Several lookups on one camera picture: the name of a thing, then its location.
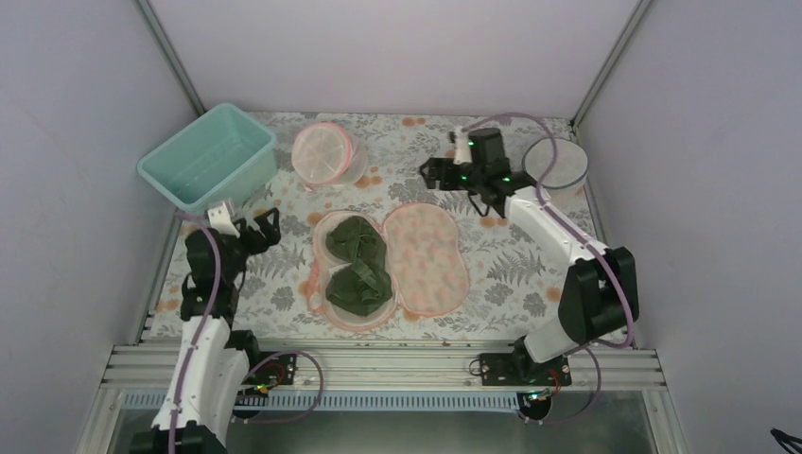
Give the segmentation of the mint green plastic bin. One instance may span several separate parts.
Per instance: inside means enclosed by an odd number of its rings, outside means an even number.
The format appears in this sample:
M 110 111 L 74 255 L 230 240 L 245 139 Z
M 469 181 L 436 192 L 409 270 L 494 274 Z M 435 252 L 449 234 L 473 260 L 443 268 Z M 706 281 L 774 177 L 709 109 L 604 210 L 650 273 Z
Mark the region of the mint green plastic bin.
M 235 105 L 221 103 L 137 164 L 138 174 L 185 213 L 214 203 L 242 205 L 278 173 L 276 134 Z

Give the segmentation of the floral mesh bra laundry bag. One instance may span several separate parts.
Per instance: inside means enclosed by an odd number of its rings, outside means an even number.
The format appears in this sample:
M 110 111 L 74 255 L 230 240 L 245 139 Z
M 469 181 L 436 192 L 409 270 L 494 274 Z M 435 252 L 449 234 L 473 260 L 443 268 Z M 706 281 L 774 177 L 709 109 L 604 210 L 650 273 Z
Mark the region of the floral mesh bra laundry bag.
M 325 239 L 350 216 L 368 219 L 387 246 L 386 270 L 392 279 L 392 298 L 367 317 L 333 306 L 325 297 L 333 273 L 345 266 L 344 261 L 326 250 Z M 433 204 L 403 204 L 382 223 L 356 211 L 331 212 L 314 228 L 312 245 L 315 260 L 305 292 L 307 307 L 346 331 L 372 330 L 385 323 L 397 308 L 419 317 L 442 316 L 457 309 L 468 295 L 470 280 L 459 248 L 457 223 Z

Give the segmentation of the dark green bra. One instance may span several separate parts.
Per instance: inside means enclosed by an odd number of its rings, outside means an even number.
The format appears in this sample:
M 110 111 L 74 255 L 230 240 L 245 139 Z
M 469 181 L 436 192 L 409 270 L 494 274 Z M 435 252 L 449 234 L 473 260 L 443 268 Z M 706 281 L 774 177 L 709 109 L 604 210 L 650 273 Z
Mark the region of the dark green bra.
M 333 273 L 325 297 L 336 307 L 367 317 L 392 298 L 386 270 L 387 246 L 366 218 L 350 216 L 325 239 L 325 247 L 345 266 Z

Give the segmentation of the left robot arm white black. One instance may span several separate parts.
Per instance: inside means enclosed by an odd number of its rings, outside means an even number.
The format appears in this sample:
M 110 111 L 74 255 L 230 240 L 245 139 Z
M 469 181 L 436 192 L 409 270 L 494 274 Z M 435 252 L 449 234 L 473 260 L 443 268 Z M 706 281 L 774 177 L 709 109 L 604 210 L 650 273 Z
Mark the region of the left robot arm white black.
M 225 452 L 240 385 L 263 370 L 255 334 L 233 328 L 247 260 L 280 239 L 276 208 L 229 225 L 200 223 L 186 237 L 179 356 L 166 398 L 150 430 L 133 435 L 131 453 Z

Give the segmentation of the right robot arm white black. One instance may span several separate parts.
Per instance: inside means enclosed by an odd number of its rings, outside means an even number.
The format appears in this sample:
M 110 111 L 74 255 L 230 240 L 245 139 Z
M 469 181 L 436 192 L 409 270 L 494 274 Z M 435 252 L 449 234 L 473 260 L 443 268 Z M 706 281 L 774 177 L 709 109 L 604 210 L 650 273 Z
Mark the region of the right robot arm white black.
M 632 330 L 639 315 L 636 263 L 624 247 L 611 249 L 583 231 L 550 200 L 546 179 L 561 157 L 549 133 L 550 156 L 538 176 L 512 171 L 498 128 L 457 128 L 448 135 L 451 158 L 430 158 L 419 173 L 430 189 L 463 191 L 478 197 L 521 229 L 564 270 L 555 318 L 516 340 L 505 368 L 525 385 L 534 385 L 560 359 L 606 335 Z

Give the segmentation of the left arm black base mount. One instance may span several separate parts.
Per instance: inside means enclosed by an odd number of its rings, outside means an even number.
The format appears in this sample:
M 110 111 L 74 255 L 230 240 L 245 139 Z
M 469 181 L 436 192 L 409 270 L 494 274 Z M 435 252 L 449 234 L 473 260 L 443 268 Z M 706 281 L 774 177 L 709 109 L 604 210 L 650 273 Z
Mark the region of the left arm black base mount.
M 258 407 L 267 402 L 271 390 L 293 384 L 296 362 L 297 356 L 291 354 L 262 364 L 241 384 L 232 415 L 235 418 L 249 420 L 262 413 Z

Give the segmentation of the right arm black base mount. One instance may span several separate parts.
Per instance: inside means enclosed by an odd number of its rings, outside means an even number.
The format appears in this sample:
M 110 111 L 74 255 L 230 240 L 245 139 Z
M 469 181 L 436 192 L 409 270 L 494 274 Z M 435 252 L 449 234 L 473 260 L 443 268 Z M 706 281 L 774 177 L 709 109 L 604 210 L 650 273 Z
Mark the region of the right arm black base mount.
M 517 405 L 530 420 L 547 417 L 553 397 L 572 384 L 565 357 L 534 363 L 524 353 L 483 353 L 469 362 L 468 373 L 485 387 L 524 387 L 516 394 Z

